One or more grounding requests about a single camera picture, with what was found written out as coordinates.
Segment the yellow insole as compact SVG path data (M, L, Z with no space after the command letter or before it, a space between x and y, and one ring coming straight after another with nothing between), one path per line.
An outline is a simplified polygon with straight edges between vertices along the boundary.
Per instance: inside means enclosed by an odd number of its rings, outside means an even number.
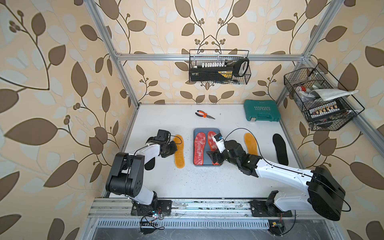
M182 169L185 166L183 137L181 135L175 135L174 142L177 146L177 151L175 152L175 165L178 169Z
M258 155L258 144L255 137L251 133L244 135L244 141L250 155Z

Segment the red insole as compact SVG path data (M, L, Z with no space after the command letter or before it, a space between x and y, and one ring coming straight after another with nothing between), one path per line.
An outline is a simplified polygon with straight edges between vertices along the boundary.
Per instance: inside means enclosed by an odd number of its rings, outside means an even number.
M206 145L206 134L198 133L194 140L194 164L202 166L204 164L204 153Z
M216 133L213 131L208 132L208 143L209 143L211 150L207 151L207 155L210 157L212 164L214 166L219 166L219 165L221 165L221 163L219 161L220 152L218 151L217 146L212 139L212 137L216 134L219 134L219 133Z

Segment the black insole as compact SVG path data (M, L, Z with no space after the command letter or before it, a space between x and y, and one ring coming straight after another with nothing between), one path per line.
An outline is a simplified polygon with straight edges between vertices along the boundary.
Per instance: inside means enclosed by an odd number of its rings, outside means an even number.
M276 155L278 163L284 166L289 165L289 159L287 154L287 146L283 137L279 134L273 135L273 143L276 149Z
M147 171L151 171L154 169L155 167L155 164L156 164L156 158L152 158L151 160L149 160L145 165L145 170Z

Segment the blue storage box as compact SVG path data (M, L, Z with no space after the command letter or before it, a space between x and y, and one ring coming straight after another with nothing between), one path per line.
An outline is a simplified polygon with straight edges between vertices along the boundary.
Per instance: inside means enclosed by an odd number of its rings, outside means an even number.
M212 161L210 159L210 157L207 155L207 151L210 151L210 146L209 146L209 143L208 143L208 132L210 131L213 131L213 132L216 132L216 133L220 133L220 130L217 129L217 128L196 128L194 129L194 132L193 132L193 141L195 140L195 137L198 133L205 133L206 134L206 145L205 145L205 153L204 153L204 164L202 166L195 166L196 167L219 167L219 166L214 166L212 164Z

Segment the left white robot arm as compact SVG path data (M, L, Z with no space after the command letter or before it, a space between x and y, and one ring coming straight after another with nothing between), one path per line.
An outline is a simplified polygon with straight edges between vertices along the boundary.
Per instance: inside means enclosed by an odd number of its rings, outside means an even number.
M146 145L133 154L117 153L106 182L106 191L133 201L132 216L161 218L169 216L171 200L159 200L157 193L144 186L145 165L153 165L156 157L169 157L176 153L177 144L171 141L171 133L158 130Z

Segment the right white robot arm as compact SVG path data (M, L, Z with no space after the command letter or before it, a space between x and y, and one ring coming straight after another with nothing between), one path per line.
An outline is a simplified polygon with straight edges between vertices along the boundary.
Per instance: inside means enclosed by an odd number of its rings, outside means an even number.
M272 194L273 205L282 212L313 210L331 221L341 219L346 192L321 167L304 170L277 164L261 156L246 153L234 140L220 141L218 149L208 151L207 154L214 163L227 161L247 176L274 180L295 188L294 192Z

